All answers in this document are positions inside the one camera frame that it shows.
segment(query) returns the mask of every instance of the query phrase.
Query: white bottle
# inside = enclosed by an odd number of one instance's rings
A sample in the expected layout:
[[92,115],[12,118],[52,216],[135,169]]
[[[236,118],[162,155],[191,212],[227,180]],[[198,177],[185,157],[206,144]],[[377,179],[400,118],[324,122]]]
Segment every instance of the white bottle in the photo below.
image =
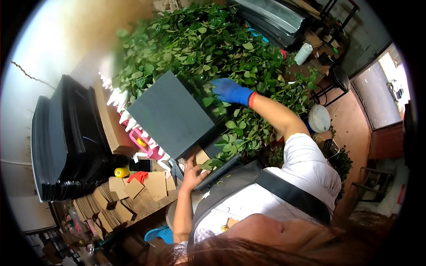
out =
[[309,43],[304,43],[300,50],[297,52],[296,56],[294,57],[294,60],[296,63],[300,66],[303,64],[303,62],[308,58],[308,56],[312,53],[312,45]]

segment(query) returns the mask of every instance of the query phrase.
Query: woman's arm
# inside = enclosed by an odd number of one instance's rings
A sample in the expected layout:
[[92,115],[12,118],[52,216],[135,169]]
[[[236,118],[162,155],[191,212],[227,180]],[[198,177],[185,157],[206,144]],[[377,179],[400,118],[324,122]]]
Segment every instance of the woman's arm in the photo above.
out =
[[284,140],[287,140],[295,133],[310,135],[305,123],[289,108],[259,94],[255,94],[252,97],[253,103],[250,108],[261,115],[276,130],[281,132]]
[[201,170],[201,164],[193,166],[194,157],[195,154],[186,161],[184,181],[179,189],[178,204],[173,221],[173,241],[175,243],[188,240],[192,230],[193,216],[191,192],[210,173],[210,170],[208,170],[197,175],[197,172]]
[[211,83],[215,86],[213,93],[218,95],[219,100],[227,103],[240,103],[253,109],[281,132],[285,140],[295,133],[309,135],[303,121],[279,102],[242,87],[229,78],[213,80]]

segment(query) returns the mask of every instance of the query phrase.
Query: black apron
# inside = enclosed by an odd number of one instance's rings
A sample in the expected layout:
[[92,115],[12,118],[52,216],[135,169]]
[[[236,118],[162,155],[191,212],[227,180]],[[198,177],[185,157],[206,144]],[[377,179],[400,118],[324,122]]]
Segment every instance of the black apron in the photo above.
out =
[[212,209],[223,203],[228,197],[255,183],[315,218],[318,222],[325,225],[330,224],[330,211],[325,203],[295,185],[263,171],[262,165],[258,161],[253,161],[229,171],[210,188],[210,195],[203,198],[197,206],[188,244],[194,243],[195,229]]

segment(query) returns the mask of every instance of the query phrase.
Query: white bucket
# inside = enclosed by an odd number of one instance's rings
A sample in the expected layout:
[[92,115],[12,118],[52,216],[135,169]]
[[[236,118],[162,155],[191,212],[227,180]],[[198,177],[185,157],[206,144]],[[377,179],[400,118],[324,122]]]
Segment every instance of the white bucket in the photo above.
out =
[[330,114],[324,106],[315,105],[309,111],[308,123],[311,129],[316,133],[325,132],[330,129]]
[[304,43],[300,50],[297,52],[296,56],[294,57],[294,60],[300,66],[308,58],[312,51],[312,45],[310,45],[309,43]]

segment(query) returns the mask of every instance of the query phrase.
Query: white shirt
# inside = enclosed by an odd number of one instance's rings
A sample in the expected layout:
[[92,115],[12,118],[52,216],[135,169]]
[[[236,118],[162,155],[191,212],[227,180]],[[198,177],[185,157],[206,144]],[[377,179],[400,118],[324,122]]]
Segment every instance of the white shirt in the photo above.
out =
[[[331,211],[334,210],[334,201],[342,184],[339,175],[327,164],[318,145],[310,136],[302,133],[290,136],[285,143],[282,168],[268,167],[265,171],[317,197]],[[221,234],[221,227],[227,224],[228,218],[242,220],[255,213],[262,213],[279,221],[292,218],[314,221],[306,213],[258,184],[253,184],[212,209],[195,228],[194,242],[205,239],[207,232]]]

